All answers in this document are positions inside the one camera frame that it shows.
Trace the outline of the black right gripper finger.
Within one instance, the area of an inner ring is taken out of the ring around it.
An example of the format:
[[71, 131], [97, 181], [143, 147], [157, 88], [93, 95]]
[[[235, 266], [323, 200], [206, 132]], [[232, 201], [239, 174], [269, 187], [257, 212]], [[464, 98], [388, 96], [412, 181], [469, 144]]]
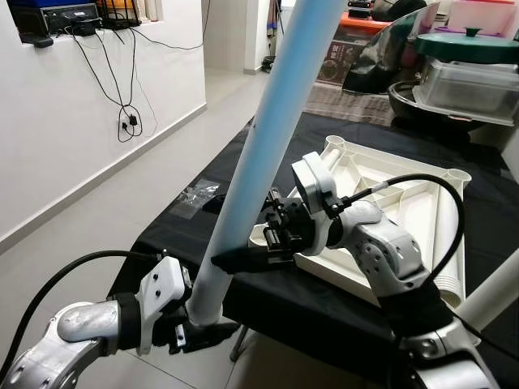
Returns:
[[244, 247], [212, 256], [211, 263], [227, 274], [267, 273], [295, 267], [295, 254], [268, 247]]

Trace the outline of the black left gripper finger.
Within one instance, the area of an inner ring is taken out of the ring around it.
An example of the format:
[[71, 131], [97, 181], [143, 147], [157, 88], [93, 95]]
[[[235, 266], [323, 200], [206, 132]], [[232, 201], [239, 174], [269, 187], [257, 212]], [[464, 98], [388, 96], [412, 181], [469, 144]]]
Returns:
[[215, 347], [224, 340], [229, 340], [240, 329], [240, 323], [212, 323], [207, 326], [197, 326], [188, 322], [188, 349], [200, 351], [201, 349]]

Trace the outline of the white plastic table leg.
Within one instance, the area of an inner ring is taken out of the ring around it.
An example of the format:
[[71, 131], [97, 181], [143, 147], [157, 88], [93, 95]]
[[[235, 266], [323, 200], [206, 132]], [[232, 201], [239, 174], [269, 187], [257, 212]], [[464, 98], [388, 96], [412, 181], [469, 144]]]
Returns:
[[197, 327], [214, 325], [221, 318], [231, 275], [212, 259], [247, 244], [346, 8], [347, 0], [295, 4], [187, 301], [190, 322]]
[[457, 308], [474, 329], [483, 330], [519, 296], [519, 250], [512, 252]]
[[[471, 177], [462, 170], [450, 169], [444, 179], [461, 195]], [[453, 243], [453, 237], [455, 237], [457, 230], [457, 220], [459, 220], [453, 198], [444, 189], [440, 190], [437, 205], [432, 267], [436, 267], [444, 259], [446, 250]], [[453, 299], [464, 299], [464, 270], [462, 270], [464, 257], [464, 240], [462, 240], [451, 258], [451, 263], [434, 280], [437, 288], [441, 290], [441, 296], [444, 296], [445, 299], [449, 296]]]
[[340, 165], [341, 160], [347, 155], [347, 149], [340, 144], [328, 143], [321, 152], [321, 163], [329, 171], [333, 172]]

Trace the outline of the grey metal folding table leg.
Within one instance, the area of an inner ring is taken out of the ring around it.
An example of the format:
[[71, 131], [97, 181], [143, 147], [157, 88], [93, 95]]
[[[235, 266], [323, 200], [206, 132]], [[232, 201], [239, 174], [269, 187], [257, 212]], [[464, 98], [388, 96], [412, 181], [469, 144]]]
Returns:
[[248, 335], [248, 327], [241, 326], [237, 332], [236, 341], [234, 341], [233, 347], [230, 349], [229, 360], [230, 362], [236, 363], [241, 358], [242, 353], [245, 351], [245, 340]]

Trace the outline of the black tablecloth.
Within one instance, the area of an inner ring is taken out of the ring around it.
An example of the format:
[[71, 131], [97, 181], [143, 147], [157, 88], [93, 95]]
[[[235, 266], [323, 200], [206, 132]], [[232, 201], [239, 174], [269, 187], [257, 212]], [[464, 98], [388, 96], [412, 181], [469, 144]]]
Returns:
[[[167, 207], [136, 238], [134, 252], [166, 251], [178, 257], [191, 273], [198, 271], [247, 135], [247, 130], [241, 130], [198, 174], [199, 179], [218, 185], [217, 197], [189, 218]], [[491, 146], [444, 143], [397, 126], [305, 113], [276, 174], [275, 186], [288, 188], [292, 182], [290, 160], [319, 151], [330, 135], [470, 174], [470, 184], [463, 193], [467, 289], [481, 285], [518, 248], [519, 185], [503, 156]], [[349, 373], [380, 384], [386, 379], [383, 361], [392, 348], [392, 337], [384, 315], [375, 305], [304, 271], [237, 275], [224, 300], [224, 314], [252, 331]]]

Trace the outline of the white plastic table top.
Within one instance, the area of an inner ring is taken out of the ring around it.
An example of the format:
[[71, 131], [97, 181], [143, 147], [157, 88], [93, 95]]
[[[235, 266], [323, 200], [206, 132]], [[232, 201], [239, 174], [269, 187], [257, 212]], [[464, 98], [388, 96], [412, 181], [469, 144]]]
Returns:
[[[434, 177], [444, 178], [450, 169], [457, 169], [441, 168], [393, 155], [393, 153], [376, 151], [374, 148], [348, 142], [337, 135], [328, 136], [324, 148], [328, 143], [340, 144], [347, 149], [345, 158], [341, 160], [337, 169], [331, 172], [335, 185], [337, 185], [337, 193], [341, 196], [352, 195], [368, 186], [377, 185], [378, 182], [400, 177], [400, 175], [427, 173]], [[367, 200], [377, 203], [390, 220], [404, 227], [411, 234], [418, 243], [422, 263], [429, 270], [434, 269], [431, 266], [434, 262], [433, 240], [436, 230], [437, 203], [441, 189], [441, 186], [434, 182], [404, 182], [404, 184], [389, 186], [367, 196]], [[295, 258], [297, 266], [302, 271], [327, 281], [351, 295], [369, 301], [371, 304], [377, 303], [377, 299], [368, 285], [366, 275], [357, 267], [348, 250], [323, 249], [317, 255], [296, 254]], [[465, 270], [465, 259], [462, 270]], [[463, 280], [465, 293], [465, 272]], [[464, 299], [455, 299], [451, 296], [441, 296], [441, 299], [449, 306], [457, 308], [463, 303], [465, 297], [466, 293]]]

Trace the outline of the brown printed carton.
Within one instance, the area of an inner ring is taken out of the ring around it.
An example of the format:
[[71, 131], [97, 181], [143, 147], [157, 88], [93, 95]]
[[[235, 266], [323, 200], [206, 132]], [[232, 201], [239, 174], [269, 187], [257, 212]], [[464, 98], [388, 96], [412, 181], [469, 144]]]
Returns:
[[353, 62], [366, 47], [367, 41], [331, 41], [315, 81], [341, 88]]

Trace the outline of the shiny black plastic bag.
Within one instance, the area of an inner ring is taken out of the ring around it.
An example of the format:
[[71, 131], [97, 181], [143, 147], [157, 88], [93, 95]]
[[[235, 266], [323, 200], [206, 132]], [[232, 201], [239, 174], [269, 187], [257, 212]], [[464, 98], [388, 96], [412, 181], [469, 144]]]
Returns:
[[375, 0], [375, 21], [389, 25], [361, 49], [345, 75], [346, 92], [386, 92], [401, 71], [413, 67], [416, 37], [429, 33], [441, 0]]

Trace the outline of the clear bin with orange lid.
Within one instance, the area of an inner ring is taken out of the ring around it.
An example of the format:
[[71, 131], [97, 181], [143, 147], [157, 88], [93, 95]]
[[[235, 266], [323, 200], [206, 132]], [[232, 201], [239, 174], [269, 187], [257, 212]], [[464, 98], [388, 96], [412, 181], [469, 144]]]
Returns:
[[[340, 22], [338, 22], [337, 30], [335, 30], [332, 40], [335, 41], [371, 41], [371, 38], [377, 36], [390, 22], [371, 21], [370, 19], [354, 19], [349, 18], [348, 15], [343, 14]], [[330, 88], [337, 88], [337, 86], [325, 85], [316, 83], [322, 86], [329, 86]]]

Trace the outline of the clear plastic food container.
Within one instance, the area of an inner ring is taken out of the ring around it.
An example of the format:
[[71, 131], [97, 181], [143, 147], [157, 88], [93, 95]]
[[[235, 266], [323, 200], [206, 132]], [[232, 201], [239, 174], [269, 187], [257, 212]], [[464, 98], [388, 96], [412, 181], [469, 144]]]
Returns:
[[419, 106], [437, 113], [514, 126], [519, 67], [431, 59], [413, 88], [413, 96]]

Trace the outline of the green round pot lid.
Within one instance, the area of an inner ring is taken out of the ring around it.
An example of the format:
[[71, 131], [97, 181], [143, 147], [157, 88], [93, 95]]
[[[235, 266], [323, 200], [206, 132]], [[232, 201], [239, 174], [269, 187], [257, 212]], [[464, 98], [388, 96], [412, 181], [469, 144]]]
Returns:
[[478, 28], [467, 28], [464, 34], [435, 32], [415, 38], [418, 54], [441, 62], [478, 64], [518, 64], [519, 41], [512, 38], [481, 36]]

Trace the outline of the black wifi router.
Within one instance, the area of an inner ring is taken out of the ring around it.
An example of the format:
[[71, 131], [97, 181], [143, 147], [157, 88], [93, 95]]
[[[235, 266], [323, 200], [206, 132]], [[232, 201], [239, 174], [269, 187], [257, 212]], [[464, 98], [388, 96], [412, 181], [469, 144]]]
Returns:
[[[120, 30], [128, 28], [136, 28], [140, 26], [145, 18], [141, 18], [139, 8], [137, 7], [135, 0], [96, 0], [97, 11], [101, 17], [101, 26], [111, 30]], [[134, 6], [137, 8], [139, 14], [139, 22], [127, 22], [127, 21], [110, 21], [105, 18], [106, 7], [108, 6]]]

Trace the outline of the orange plastic crate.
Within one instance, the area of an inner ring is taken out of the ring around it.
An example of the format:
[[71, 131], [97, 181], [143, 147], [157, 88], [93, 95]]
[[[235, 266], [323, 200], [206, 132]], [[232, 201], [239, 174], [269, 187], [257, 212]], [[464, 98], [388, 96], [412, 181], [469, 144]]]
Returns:
[[139, 14], [134, 6], [108, 6], [105, 18], [110, 21], [139, 22]]

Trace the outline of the pink purple container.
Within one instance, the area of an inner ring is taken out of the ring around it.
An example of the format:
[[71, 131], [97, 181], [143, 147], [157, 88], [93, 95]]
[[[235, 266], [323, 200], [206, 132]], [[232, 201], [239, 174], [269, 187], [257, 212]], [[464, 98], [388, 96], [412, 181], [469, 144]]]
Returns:
[[483, 36], [514, 36], [517, 0], [453, 0], [446, 27], [457, 31], [478, 28]]

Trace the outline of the black wall power plug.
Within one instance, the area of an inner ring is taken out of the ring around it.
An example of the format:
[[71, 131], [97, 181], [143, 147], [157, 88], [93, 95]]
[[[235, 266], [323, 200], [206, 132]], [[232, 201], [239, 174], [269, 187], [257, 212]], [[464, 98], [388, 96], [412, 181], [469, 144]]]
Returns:
[[141, 136], [144, 133], [144, 130], [139, 125], [137, 116], [132, 114], [126, 115], [125, 118], [120, 120], [120, 130], [130, 139]]

